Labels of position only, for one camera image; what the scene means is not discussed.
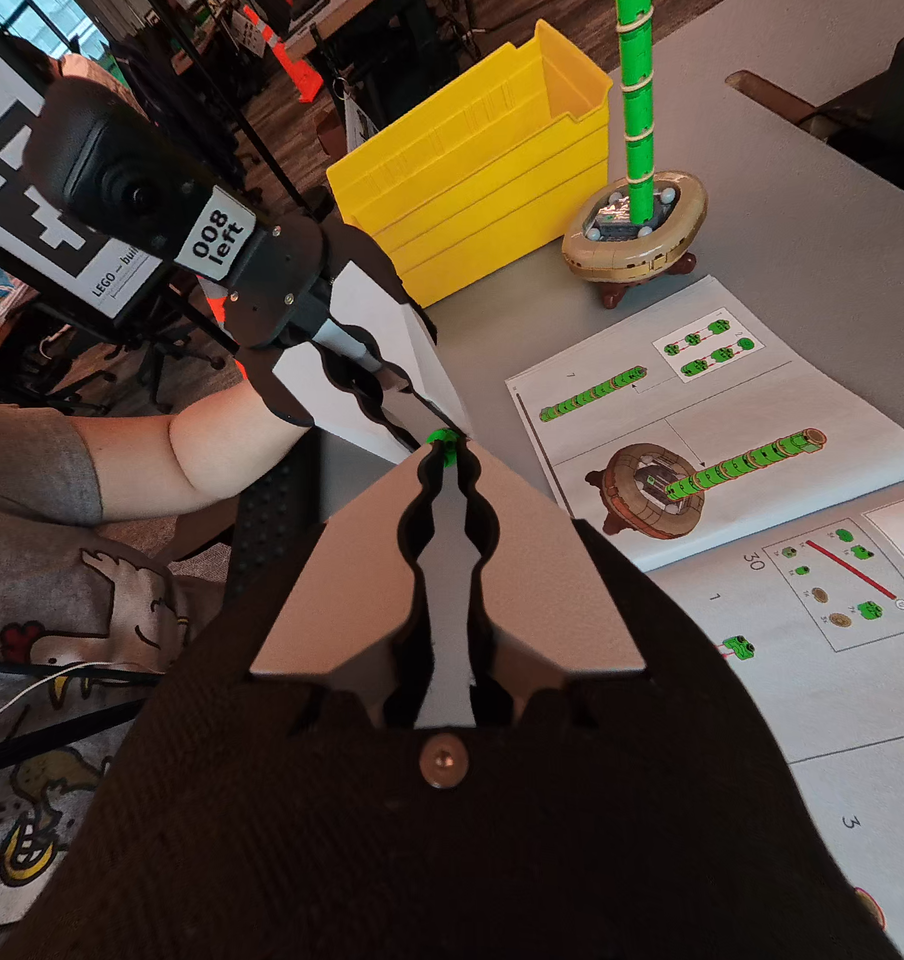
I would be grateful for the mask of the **sign on black stand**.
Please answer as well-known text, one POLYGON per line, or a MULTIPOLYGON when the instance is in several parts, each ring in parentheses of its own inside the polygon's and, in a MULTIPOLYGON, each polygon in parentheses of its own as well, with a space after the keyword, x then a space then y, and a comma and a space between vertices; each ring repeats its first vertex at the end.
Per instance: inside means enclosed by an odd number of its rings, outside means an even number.
POLYGON ((159 261, 60 212, 32 182, 24 151, 43 104, 19 64, 0 49, 0 266, 115 320, 156 281, 159 261))

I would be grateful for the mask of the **black electronic box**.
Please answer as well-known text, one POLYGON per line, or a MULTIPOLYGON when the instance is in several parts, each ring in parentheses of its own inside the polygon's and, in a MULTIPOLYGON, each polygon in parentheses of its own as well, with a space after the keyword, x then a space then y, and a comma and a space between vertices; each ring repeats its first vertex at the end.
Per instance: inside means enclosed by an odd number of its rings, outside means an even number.
POLYGON ((904 171, 904 36, 890 64, 820 110, 834 128, 825 138, 832 148, 874 172, 904 171))

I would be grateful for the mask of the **open instruction booklet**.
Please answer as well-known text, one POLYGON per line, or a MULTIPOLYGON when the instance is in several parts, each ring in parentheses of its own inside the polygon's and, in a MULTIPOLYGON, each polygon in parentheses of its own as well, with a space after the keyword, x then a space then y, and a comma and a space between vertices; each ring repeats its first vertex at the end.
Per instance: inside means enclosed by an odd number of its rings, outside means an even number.
POLYGON ((506 387, 558 504, 746 687, 904 956, 904 429, 711 277, 506 387))

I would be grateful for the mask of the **person's left forearm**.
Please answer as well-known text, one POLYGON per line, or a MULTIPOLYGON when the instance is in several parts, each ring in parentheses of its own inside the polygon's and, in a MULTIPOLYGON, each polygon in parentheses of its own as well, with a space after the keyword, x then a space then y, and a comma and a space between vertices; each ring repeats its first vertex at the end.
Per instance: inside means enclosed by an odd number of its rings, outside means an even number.
POLYGON ((105 522, 189 514, 236 497, 307 429, 273 414, 244 380, 178 414, 73 417, 94 465, 105 522))

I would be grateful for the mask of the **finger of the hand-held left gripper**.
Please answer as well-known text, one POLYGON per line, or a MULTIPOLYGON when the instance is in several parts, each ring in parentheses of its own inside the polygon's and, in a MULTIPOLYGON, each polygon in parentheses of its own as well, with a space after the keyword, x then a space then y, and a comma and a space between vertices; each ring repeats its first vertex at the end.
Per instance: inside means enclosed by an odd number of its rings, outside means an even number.
POLYGON ((470 416, 415 308, 399 303, 354 262, 332 285, 331 317, 354 337, 370 339, 370 350, 403 377, 413 394, 447 426, 472 435, 470 416))
POLYGON ((386 420, 369 415, 354 389, 336 384, 328 362, 342 357, 320 346, 294 346, 282 352, 273 373, 311 416, 314 426, 388 462, 399 463, 421 443, 386 420))

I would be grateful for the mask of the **person's grey printed shirt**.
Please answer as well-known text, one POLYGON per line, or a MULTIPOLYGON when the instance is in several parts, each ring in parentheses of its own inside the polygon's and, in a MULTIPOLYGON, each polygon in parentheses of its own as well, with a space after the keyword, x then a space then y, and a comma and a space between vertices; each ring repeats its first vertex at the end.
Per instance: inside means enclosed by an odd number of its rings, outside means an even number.
MULTIPOLYGON (((71 419, 0 405, 0 746, 145 699, 218 613, 219 582, 98 532, 98 478, 71 419)), ((63 865, 131 722, 0 769, 0 945, 63 865)))

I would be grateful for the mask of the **grey desk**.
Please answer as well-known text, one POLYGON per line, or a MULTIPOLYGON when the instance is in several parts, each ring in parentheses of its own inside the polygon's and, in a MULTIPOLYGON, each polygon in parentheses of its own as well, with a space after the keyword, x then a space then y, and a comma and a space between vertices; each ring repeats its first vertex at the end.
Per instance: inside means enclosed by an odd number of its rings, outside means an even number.
POLYGON ((874 74, 902 35, 904 2, 722 2, 656 43, 658 162, 709 197, 698 268, 608 311, 551 244, 429 307, 479 443, 554 495, 506 380, 711 277, 904 429, 904 193, 724 81, 748 68, 826 97, 874 74))

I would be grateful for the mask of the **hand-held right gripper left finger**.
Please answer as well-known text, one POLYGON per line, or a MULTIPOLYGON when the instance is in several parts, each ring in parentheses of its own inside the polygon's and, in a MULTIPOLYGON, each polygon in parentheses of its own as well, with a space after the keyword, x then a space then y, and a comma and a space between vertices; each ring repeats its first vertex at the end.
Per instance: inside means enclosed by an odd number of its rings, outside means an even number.
POLYGON ((419 558, 436 495, 434 442, 336 512, 250 674, 354 693, 375 725, 412 728, 434 672, 419 558))

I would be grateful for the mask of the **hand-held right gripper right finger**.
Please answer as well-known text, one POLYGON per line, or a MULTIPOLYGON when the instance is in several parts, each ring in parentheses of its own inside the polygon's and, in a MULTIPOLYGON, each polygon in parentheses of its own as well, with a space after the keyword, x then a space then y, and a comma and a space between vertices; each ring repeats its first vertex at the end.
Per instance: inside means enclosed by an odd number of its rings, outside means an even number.
POLYGON ((466 621, 476 725, 512 725, 542 690, 641 674, 645 660, 566 511, 476 442, 458 444, 457 463, 479 554, 466 621))

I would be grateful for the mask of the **yellow plastic bin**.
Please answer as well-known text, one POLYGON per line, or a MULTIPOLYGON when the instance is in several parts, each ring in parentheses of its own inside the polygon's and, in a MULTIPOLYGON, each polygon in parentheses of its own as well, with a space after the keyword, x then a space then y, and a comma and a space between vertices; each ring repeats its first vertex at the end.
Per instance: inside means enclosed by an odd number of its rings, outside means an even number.
POLYGON ((423 307, 561 237, 606 184, 612 78, 545 20, 327 170, 423 307))

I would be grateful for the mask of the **green bamboo brick model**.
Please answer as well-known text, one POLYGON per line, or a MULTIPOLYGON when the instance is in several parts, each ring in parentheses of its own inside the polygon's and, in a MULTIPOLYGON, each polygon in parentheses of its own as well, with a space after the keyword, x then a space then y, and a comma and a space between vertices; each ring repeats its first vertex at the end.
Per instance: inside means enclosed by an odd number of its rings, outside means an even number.
POLYGON ((702 227, 708 196, 701 180, 654 169, 651 1, 616 2, 626 175, 578 210, 562 241, 570 271, 595 284, 614 309, 629 289, 697 265, 690 246, 702 227))

